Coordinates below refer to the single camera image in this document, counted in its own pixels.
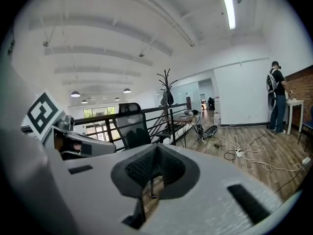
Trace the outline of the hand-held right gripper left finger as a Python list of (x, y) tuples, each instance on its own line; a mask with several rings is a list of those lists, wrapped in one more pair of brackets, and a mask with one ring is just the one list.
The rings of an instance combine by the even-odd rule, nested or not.
[(63, 161), (47, 149), (51, 198), (46, 229), (54, 235), (151, 235), (140, 229), (145, 213), (143, 188), (116, 164), (151, 154), (155, 144), (125, 152)]

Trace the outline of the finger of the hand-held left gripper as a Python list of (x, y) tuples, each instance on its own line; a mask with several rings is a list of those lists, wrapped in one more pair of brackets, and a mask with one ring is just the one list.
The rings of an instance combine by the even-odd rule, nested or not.
[(111, 142), (93, 139), (76, 132), (68, 132), (64, 135), (64, 154), (79, 157), (95, 157), (113, 154), (116, 146)]

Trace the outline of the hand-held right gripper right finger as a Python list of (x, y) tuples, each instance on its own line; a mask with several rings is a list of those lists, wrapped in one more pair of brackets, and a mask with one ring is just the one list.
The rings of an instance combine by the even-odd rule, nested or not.
[[(300, 197), (297, 192), (283, 202), (272, 189), (234, 164), (179, 146), (171, 148), (193, 160), (200, 177), (183, 197), (159, 201), (140, 229), (145, 234), (265, 235), (283, 220)], [(227, 189), (236, 184), (241, 184), (265, 207), (269, 216), (254, 225)]]

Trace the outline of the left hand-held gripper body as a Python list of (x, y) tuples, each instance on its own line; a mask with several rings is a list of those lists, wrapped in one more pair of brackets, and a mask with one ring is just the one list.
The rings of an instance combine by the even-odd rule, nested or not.
[(44, 91), (33, 102), (25, 120), (44, 147), (60, 153), (75, 151), (73, 141), (67, 137), (73, 130), (74, 118), (59, 107), (49, 92)]

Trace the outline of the black mesh office chair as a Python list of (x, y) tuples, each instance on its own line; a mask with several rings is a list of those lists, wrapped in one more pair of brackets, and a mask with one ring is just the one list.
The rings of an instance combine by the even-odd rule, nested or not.
[(137, 103), (119, 104), (118, 116), (113, 118), (113, 122), (126, 149), (120, 154), (129, 157), (115, 164), (111, 179), (122, 195), (141, 198), (147, 183), (154, 179), (155, 174), (161, 175), (165, 189), (161, 192), (160, 199), (173, 199), (173, 192), (169, 189), (177, 179), (172, 150), (158, 144), (127, 148), (126, 134), (136, 128), (147, 130), (145, 120)]

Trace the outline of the dark blue chair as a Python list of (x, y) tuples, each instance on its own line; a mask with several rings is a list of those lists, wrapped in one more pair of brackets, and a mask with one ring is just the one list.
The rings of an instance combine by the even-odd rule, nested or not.
[(311, 106), (310, 108), (310, 115), (311, 115), (311, 119), (309, 121), (305, 121), (305, 122), (302, 122), (302, 127), (301, 127), (301, 130), (300, 130), (300, 135), (299, 135), (299, 138), (298, 138), (298, 142), (300, 142), (300, 139), (301, 139), (301, 136), (303, 134), (303, 128), (306, 128), (307, 131), (305, 132), (306, 134), (306, 141), (305, 141), (305, 149), (304, 151), (306, 151), (309, 143), (313, 142), (313, 105)]

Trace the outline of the glass entrance doors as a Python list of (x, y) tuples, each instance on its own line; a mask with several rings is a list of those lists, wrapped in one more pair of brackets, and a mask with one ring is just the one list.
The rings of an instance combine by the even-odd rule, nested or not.
[[(115, 106), (84, 109), (83, 114), (84, 118), (112, 115), (115, 114)], [(100, 141), (110, 141), (105, 121), (97, 121), (85, 124), (85, 134), (89, 135), (93, 139)]]

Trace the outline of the dark metal railing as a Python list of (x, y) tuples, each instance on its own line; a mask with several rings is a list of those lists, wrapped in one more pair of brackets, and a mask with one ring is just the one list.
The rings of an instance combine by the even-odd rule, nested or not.
[[(177, 107), (182, 107), (182, 106), (187, 106), (187, 103), (183, 103), (183, 104), (175, 104), (174, 106), (171, 107), (171, 109), (173, 110), (174, 108), (177, 108)], [(168, 116), (170, 115), (169, 111), (170, 111), (170, 107), (168, 106), (162, 106), (162, 107), (155, 107), (155, 108), (149, 108), (149, 109), (142, 109), (141, 110), (141, 113), (144, 113), (144, 114), (148, 114), (148, 113), (154, 113), (154, 112), (160, 112), (160, 114), (164, 113), (164, 110), (167, 110), (168, 113), (165, 114), (165, 116)], [(77, 126), (84, 126), (86, 127), (87, 124), (95, 124), (97, 122), (105, 122), (105, 126), (106, 126), (106, 130), (102, 130), (100, 132), (94, 132), (94, 133), (91, 133), (91, 134), (87, 134), (87, 131), (85, 130), (84, 132), (86, 133), (86, 136), (92, 136), (92, 135), (96, 135), (98, 133), (108, 133), (108, 137), (109, 137), (109, 142), (111, 143), (116, 143), (116, 142), (119, 142), (121, 140), (121, 137), (119, 138), (113, 138), (112, 137), (112, 131), (115, 131), (117, 130), (117, 128), (111, 128), (110, 127), (110, 124), (113, 124), (113, 118), (117, 117), (118, 114), (111, 114), (111, 115), (104, 115), (104, 116), (98, 116), (98, 117), (90, 117), (90, 118), (81, 118), (81, 119), (75, 119), (74, 120), (74, 129), (77, 131), (78, 130), (78, 127)], [(157, 117), (153, 117), (153, 118), (150, 118), (150, 119), (147, 119), (146, 121), (152, 121), (152, 120), (155, 120), (155, 119), (159, 119), (159, 118), (162, 118), (161, 115), (158, 115)], [(124, 150), (125, 147), (124, 145), (117, 145), (117, 149), (116, 151), (121, 151), (121, 150)]]

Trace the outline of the black oval floor device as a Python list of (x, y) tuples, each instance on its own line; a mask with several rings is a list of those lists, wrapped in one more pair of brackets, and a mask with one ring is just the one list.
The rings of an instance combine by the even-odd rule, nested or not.
[(217, 130), (218, 130), (218, 127), (216, 125), (210, 126), (206, 131), (204, 131), (203, 138), (207, 139), (207, 138), (214, 136)]

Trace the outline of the grey hanging bag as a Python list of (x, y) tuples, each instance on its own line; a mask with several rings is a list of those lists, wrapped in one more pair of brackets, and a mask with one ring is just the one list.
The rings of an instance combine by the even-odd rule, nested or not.
[(173, 105), (174, 104), (174, 99), (169, 90), (164, 90), (163, 91), (163, 96), (160, 101), (161, 106), (168, 106), (168, 105)]

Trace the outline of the wooden desk with black legs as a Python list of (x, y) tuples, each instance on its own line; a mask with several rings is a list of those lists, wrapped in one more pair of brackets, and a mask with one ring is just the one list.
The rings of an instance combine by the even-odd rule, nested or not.
[(197, 120), (199, 120), (200, 116), (201, 116), (200, 113), (197, 113), (192, 116), (180, 114), (170, 117), (173, 145), (176, 144), (176, 136), (178, 136), (178, 139), (183, 137), (184, 143), (182, 143), (182, 146), (186, 148), (186, 134), (188, 130), (192, 128), (194, 124), (197, 123)]

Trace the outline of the stack of white boxes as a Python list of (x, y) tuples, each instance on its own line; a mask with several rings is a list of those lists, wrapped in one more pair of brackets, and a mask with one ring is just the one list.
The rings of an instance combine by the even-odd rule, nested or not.
[(221, 111), (220, 111), (220, 98), (218, 96), (215, 97), (214, 106), (215, 106), (214, 124), (216, 126), (220, 126), (221, 125)]

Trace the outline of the black coat rack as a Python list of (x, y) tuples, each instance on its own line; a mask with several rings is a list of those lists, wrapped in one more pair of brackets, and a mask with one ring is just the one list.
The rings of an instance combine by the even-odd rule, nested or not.
[[(177, 82), (177, 80), (175, 80), (174, 82), (172, 83), (169, 83), (168, 81), (168, 77), (169, 77), (169, 72), (170, 72), (170, 69), (169, 70), (164, 70), (164, 75), (162, 74), (157, 74), (158, 76), (161, 76), (164, 80), (159, 80), (162, 85), (165, 87), (165, 89), (162, 89), (163, 91), (164, 90), (171, 90), (171, 87), (172, 85)], [(166, 119), (166, 122), (167, 122), (167, 128), (168, 128), (168, 132), (169, 132), (169, 135), (170, 135), (170, 138), (172, 139), (172, 129), (171, 129), (171, 123), (170, 123), (170, 117), (173, 117), (173, 110), (172, 110), (172, 106), (173, 105), (168, 105), (168, 106), (163, 106), (164, 108), (164, 115), (165, 115), (165, 119)]]

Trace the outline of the small white table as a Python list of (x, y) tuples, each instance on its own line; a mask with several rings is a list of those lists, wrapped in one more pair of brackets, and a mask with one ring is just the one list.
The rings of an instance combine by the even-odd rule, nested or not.
[(287, 124), (288, 124), (288, 130), (287, 130), (287, 135), (290, 135), (291, 133), (291, 125), (292, 125), (292, 114), (293, 114), (293, 107), (295, 106), (300, 106), (300, 122), (299, 122), (299, 129), (298, 132), (300, 133), (302, 130), (302, 125), (303, 125), (303, 117), (304, 117), (304, 101), (303, 100), (298, 100), (298, 99), (287, 99), (286, 100), (286, 105), (289, 108), (289, 114), (287, 118)]

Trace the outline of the long fluorescent ceiling light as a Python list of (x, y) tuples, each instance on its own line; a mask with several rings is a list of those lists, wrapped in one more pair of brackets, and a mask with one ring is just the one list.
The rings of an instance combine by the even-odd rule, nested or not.
[(234, 4), (233, 0), (224, 0), (227, 18), (228, 18), (228, 26), (230, 30), (236, 28), (236, 20), (235, 20), (235, 11), (234, 11)]

